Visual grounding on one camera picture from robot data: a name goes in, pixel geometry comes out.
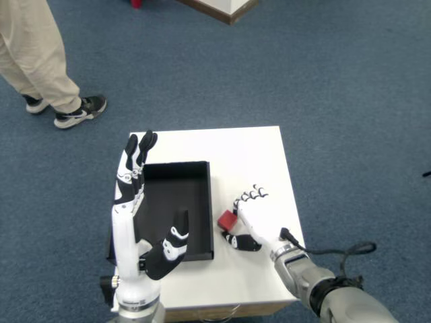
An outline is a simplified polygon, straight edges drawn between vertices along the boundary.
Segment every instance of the wooden baseboard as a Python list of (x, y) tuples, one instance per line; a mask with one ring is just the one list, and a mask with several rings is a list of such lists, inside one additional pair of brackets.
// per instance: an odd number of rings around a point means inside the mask
[(245, 316), (271, 315), (290, 303), (262, 303), (242, 306), (222, 306), (214, 308), (194, 308), (188, 310), (167, 310), (165, 322), (227, 319)]
[(229, 13), (220, 11), (216, 8), (209, 6), (200, 0), (177, 0), (177, 1), (180, 1), (185, 5), (188, 5), (189, 7), (196, 9), (197, 11), (210, 15), (211, 17), (217, 20), (220, 20), (221, 22), (224, 22), (225, 24), (228, 24), (228, 25), (235, 24), (238, 21), (238, 19), (240, 19), (248, 10), (256, 6), (257, 3), (259, 2), (259, 0), (248, 0), (248, 2), (246, 2), (241, 8), (239, 8), (232, 15), (230, 15)]

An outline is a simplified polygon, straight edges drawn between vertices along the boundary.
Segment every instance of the white table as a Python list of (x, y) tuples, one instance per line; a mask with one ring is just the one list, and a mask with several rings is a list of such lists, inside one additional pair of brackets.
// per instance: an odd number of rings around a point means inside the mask
[[(241, 252), (223, 239), (218, 217), (254, 183), (283, 205), (289, 230), (303, 243), (279, 127), (157, 132), (147, 163), (210, 162), (214, 259), (183, 262), (162, 279), (168, 320), (269, 314), (293, 302), (263, 251)], [(208, 309), (221, 309), (219, 312)]]

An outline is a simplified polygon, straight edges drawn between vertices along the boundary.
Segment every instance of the red block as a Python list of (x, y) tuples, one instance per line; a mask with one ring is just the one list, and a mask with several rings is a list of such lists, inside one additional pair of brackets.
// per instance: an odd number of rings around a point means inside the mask
[(237, 216), (230, 212), (229, 210), (224, 211), (223, 215), (218, 219), (217, 224), (223, 230), (230, 231), (236, 221), (238, 220)]
[(134, 7), (135, 9), (138, 9), (142, 5), (142, 0), (131, 0), (131, 3), (132, 3), (132, 7)]

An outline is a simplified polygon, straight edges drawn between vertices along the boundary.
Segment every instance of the blue carpet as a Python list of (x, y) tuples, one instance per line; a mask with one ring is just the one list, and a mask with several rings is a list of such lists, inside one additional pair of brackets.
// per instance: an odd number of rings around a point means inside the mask
[[(50, 5), (70, 76), (108, 108), (60, 131), (0, 80), (0, 322), (111, 317), (98, 277), (130, 131), (273, 124), (307, 245), (375, 240), (349, 272), (400, 322), (431, 322), (431, 2), (261, 0), (234, 27), (168, 0)], [(281, 321), (318, 322), (300, 304), (233, 322)]]

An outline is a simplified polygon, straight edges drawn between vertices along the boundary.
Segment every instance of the person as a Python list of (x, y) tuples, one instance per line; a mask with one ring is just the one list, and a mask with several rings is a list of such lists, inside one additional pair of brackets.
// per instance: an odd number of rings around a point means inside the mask
[(67, 76), (63, 40), (46, 0), (0, 0), (0, 74), (24, 97), (27, 112), (52, 106), (60, 129), (106, 108), (104, 96), (81, 98)]

